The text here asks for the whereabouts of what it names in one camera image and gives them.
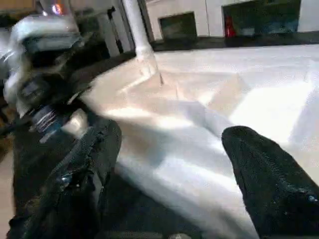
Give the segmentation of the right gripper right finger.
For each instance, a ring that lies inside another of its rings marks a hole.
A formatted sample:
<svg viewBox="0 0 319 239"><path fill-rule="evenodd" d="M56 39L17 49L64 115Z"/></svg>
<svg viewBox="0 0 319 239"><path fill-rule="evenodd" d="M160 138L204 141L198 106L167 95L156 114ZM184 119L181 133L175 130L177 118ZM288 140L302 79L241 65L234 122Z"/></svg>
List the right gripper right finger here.
<svg viewBox="0 0 319 239"><path fill-rule="evenodd" d="M317 239L319 187L276 142L246 126L221 136L246 211L261 239Z"/></svg>

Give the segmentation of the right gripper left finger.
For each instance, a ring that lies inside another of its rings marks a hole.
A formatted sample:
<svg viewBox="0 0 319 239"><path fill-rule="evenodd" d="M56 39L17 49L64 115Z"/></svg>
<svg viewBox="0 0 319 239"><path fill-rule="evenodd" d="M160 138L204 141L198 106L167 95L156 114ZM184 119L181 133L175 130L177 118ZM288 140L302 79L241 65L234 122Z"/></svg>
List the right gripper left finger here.
<svg viewBox="0 0 319 239"><path fill-rule="evenodd" d="M8 237L93 239L121 146L118 124L98 119L80 139L60 132L46 143L39 140L24 126L14 136Z"/></svg>

